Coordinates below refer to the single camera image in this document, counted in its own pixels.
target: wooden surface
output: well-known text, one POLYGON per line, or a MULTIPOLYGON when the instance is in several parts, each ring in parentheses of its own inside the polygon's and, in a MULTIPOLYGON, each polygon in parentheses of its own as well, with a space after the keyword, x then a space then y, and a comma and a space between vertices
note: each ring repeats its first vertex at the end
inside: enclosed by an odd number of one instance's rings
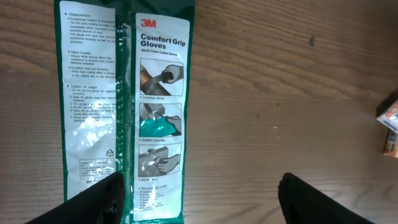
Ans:
MULTIPOLYGON (((0 1, 0 223, 62 203, 52 0, 0 1)), ((398 2, 198 0, 185 221, 284 223, 284 172, 398 222, 375 107, 398 87, 398 2)))

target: photo of gloved hand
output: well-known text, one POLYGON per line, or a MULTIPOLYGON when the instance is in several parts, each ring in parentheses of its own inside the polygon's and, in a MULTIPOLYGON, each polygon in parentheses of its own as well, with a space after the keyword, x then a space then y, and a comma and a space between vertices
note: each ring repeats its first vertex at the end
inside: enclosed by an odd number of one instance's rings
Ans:
POLYGON ((167 66, 163 72, 170 72, 173 75, 173 78, 164 80, 163 83, 175 83, 177 80, 180 80, 184 77, 184 67, 183 66, 178 66, 178 65, 169 65, 167 66))
POLYGON ((162 159, 157 165, 157 168, 161 173, 168 173, 179 164, 180 164, 180 155, 177 154, 170 158, 162 159))

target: product illustration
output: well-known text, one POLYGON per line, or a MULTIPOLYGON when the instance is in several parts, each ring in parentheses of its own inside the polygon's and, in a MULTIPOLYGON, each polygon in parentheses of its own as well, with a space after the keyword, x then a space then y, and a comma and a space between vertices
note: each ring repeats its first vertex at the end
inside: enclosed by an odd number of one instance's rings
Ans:
POLYGON ((140 137, 180 136, 181 104, 141 103, 139 107, 140 137))
POLYGON ((142 95, 182 95, 183 63, 142 58, 139 73, 142 95))
POLYGON ((181 144, 140 145, 139 152, 138 177, 160 177, 179 171, 181 144))

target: glove package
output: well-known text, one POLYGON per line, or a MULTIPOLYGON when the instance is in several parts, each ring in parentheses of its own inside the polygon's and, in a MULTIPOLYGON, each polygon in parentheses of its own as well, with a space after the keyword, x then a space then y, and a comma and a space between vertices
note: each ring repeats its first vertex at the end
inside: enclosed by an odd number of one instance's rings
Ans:
POLYGON ((194 0, 55 0, 65 200, 123 173, 122 223, 183 223, 194 0))

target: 3m logo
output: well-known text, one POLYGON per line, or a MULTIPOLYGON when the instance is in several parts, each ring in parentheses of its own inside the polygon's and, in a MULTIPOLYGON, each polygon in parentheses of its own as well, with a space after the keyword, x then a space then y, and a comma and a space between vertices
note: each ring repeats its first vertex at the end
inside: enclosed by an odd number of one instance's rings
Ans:
POLYGON ((153 27, 153 28, 156 28, 156 20, 141 19, 141 26, 142 27, 153 27))

